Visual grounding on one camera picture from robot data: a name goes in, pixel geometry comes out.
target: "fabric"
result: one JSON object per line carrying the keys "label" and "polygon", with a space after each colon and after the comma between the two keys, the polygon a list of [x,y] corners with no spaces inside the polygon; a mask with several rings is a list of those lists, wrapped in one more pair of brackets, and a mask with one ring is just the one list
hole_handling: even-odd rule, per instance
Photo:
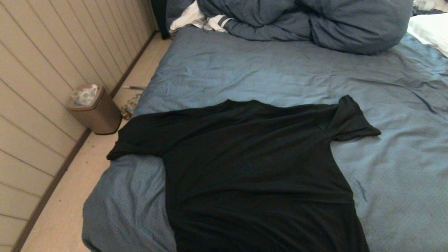
{"label": "fabric", "polygon": [[446,0],[414,0],[414,9],[419,11],[441,10],[447,12]]}
{"label": "fabric", "polygon": [[369,251],[330,141],[381,134],[349,96],[336,105],[258,101],[147,114],[108,155],[164,159],[178,251]]}
{"label": "fabric", "polygon": [[166,1],[166,23],[165,27],[170,30],[171,24],[178,19],[182,13],[195,1],[195,0],[163,0]]}
{"label": "fabric", "polygon": [[194,25],[197,28],[205,30],[215,30],[219,32],[227,32],[224,29],[224,25],[233,18],[225,17],[224,15],[217,15],[214,17],[205,17],[198,6],[198,2],[194,1],[188,6],[182,15],[174,20],[169,28],[169,33],[172,37],[176,35],[176,32],[187,25]]}
{"label": "fabric", "polygon": [[342,52],[376,54],[406,33],[412,0],[198,0],[207,17],[235,18],[224,27],[257,41],[312,40]]}
{"label": "fabric", "polygon": [[418,10],[417,7],[414,6],[414,8],[412,9],[412,16],[417,16],[417,15],[434,15],[434,14],[443,14],[445,13],[444,11],[438,10],[438,9],[433,9],[433,10]]}
{"label": "fabric", "polygon": [[408,33],[448,57],[448,13],[412,17]]}
{"label": "fabric", "polygon": [[[370,250],[448,251],[447,66],[445,56],[409,34],[386,52],[365,56],[309,41],[254,42],[185,27],[133,117],[228,99],[335,104],[349,94],[382,132],[330,143]],[[111,161],[84,205],[84,242],[103,252],[175,251],[164,185],[160,158]]]}

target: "plastic bag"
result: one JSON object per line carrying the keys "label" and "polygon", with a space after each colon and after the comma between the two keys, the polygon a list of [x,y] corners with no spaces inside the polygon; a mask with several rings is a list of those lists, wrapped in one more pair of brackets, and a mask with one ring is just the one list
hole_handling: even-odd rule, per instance
{"label": "plastic bag", "polygon": [[90,105],[95,99],[96,92],[98,91],[98,86],[93,84],[91,88],[83,88],[81,91],[75,90],[70,95],[74,100],[76,105]]}

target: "trash can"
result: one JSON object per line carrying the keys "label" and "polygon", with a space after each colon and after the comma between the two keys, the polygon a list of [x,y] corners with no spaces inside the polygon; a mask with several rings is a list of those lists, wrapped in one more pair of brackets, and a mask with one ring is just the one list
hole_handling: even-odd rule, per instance
{"label": "trash can", "polygon": [[[83,88],[91,88],[91,85],[82,85],[77,90],[81,91]],[[67,109],[97,135],[113,134],[121,123],[120,109],[101,85],[98,85],[95,98],[90,105],[77,105],[74,99],[70,99]]]}

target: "bed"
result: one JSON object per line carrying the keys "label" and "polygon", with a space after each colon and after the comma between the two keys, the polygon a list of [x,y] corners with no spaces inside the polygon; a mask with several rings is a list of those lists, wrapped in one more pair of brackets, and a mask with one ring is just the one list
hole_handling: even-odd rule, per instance
{"label": "bed", "polygon": [[[387,51],[359,55],[187,26],[133,117],[226,100],[285,108],[350,95],[382,133],[331,143],[370,250],[447,251],[447,63],[409,34]],[[159,157],[113,160],[83,216],[82,238],[92,251],[176,251]]]}

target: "black t-shirt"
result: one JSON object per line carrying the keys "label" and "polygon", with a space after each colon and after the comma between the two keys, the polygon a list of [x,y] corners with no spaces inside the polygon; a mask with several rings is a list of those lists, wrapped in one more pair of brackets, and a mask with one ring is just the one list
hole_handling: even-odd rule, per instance
{"label": "black t-shirt", "polygon": [[379,134],[350,96],[289,108],[227,100],[135,117],[108,159],[163,158],[180,252],[369,251],[330,141]]}

